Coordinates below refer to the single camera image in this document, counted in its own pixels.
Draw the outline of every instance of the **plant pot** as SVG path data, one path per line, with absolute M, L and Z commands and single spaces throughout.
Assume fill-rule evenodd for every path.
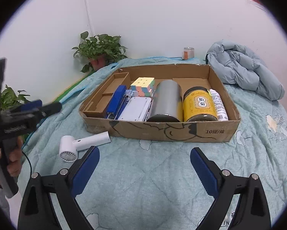
M 105 54 L 101 54 L 95 60 L 91 58 L 88 58 L 88 60 L 91 63 L 95 71 L 98 71 L 100 68 L 105 67 L 105 63 L 106 63 Z

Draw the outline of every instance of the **can with orange label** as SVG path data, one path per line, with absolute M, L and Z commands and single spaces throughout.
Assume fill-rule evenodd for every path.
M 217 121 L 216 109 L 206 88 L 195 86 L 184 93 L 183 121 Z

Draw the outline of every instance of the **white rectangular device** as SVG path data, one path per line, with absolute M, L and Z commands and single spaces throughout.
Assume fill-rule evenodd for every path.
M 122 121 L 144 121 L 152 99 L 150 97 L 132 97 L 118 120 Z

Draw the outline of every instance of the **gray cylindrical container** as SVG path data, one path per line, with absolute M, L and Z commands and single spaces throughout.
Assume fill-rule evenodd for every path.
M 182 122 L 182 89 L 173 80 L 160 82 L 153 94 L 148 122 Z

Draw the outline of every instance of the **cardboard tray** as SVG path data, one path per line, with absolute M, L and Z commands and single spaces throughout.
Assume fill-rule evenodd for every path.
M 109 102 L 110 93 L 105 91 L 112 84 L 112 76 L 115 77 L 117 74 L 124 75 L 127 83 L 129 82 L 129 86 L 138 77 L 154 77 L 155 87 L 163 80 L 172 79 L 181 86 L 182 95 L 193 86 L 203 86 L 207 89 L 213 88 L 221 96 L 229 121 L 127 122 L 98 117 L 98 115 L 102 116 L 101 111 L 98 111 L 96 114 L 93 114 L 92 111 L 89 112 L 89 105 L 96 103 L 99 98 L 100 102 L 104 95 L 108 97 L 107 100 Z M 91 133 L 108 131 L 111 136 L 156 141 L 227 142 L 232 138 L 240 123 L 240 114 L 234 102 L 225 90 L 221 80 L 209 65 L 170 64 L 125 67 L 114 71 L 113 75 L 110 75 L 99 87 L 83 101 L 79 108 L 79 113 L 86 124 L 86 129 Z

